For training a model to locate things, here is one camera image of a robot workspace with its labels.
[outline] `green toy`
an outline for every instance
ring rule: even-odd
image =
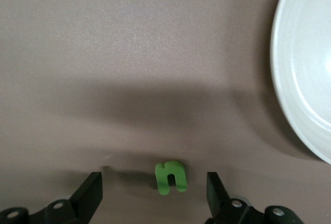
[[[170,192],[168,176],[174,175],[176,188],[179,192],[187,190],[186,173],[182,163],[177,161],[169,161],[166,163],[158,163],[155,166],[155,176],[157,187],[161,195],[167,195]]]

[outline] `plate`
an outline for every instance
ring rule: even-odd
[[[279,0],[271,66],[290,125],[331,164],[331,0]]]

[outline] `white bowl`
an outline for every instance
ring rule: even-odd
[[[331,0],[280,0],[271,59],[285,116],[305,145],[331,163]]]

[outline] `screw head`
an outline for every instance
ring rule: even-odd
[[[280,208],[277,208],[277,207],[273,209],[273,213],[275,215],[277,215],[277,216],[283,216],[283,215],[285,215],[284,211],[281,210]]]
[[[242,206],[243,206],[242,203],[239,202],[238,200],[233,200],[233,201],[232,201],[232,205],[233,205],[234,207],[242,207]]]

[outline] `table surface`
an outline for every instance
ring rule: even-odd
[[[207,171],[256,209],[331,219],[331,167],[275,96],[278,0],[1,0],[0,209],[31,213],[92,171],[91,223],[204,223]],[[161,196],[155,165],[188,190]]]

